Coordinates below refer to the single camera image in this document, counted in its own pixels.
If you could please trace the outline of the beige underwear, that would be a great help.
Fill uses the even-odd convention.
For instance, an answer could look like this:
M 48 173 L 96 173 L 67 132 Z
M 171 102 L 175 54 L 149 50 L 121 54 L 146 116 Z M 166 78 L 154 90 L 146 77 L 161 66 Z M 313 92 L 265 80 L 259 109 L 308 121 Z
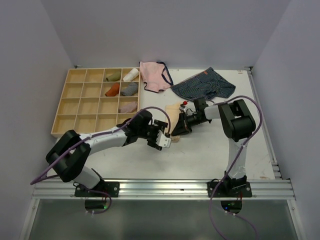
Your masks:
M 181 106 L 180 102 L 165 106 L 165 112 L 167 113 L 170 119 L 171 127 L 170 127 L 169 133 L 170 133 L 170 138 L 172 143 L 178 143 L 180 140 L 180 135 L 173 136 L 173 130 L 177 126 L 177 123 L 179 120 L 179 114 L 181 113 L 180 106 Z

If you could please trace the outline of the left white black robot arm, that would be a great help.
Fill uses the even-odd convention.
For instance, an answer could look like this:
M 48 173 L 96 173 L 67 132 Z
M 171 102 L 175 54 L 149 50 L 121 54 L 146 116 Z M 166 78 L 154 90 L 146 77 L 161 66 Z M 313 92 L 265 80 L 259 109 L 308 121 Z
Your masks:
M 162 150 L 171 144 L 167 122 L 153 120 L 147 110 L 141 110 L 132 118 L 107 130 L 78 134 L 68 130 L 53 146 L 45 159 L 57 176 L 65 183 L 74 182 L 86 187 L 92 196 L 103 193 L 102 177 L 85 166 L 89 156 L 110 148 L 124 147 L 144 139 L 147 145 Z

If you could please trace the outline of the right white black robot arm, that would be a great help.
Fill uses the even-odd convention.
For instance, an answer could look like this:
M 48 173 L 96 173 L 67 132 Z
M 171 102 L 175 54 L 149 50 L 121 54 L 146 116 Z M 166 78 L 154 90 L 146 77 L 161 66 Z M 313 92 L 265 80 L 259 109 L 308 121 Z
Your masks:
M 251 112 L 242 99 L 208 105 L 205 98 L 198 98 L 193 100 L 195 111 L 191 113 L 188 113 L 187 104 L 185 101 L 180 105 L 178 121 L 171 135 L 187 135 L 192 132 L 193 126 L 219 119 L 229 141 L 228 165 L 222 189 L 227 196 L 235 196 L 247 183 L 246 147 L 256 130 L 256 122 Z

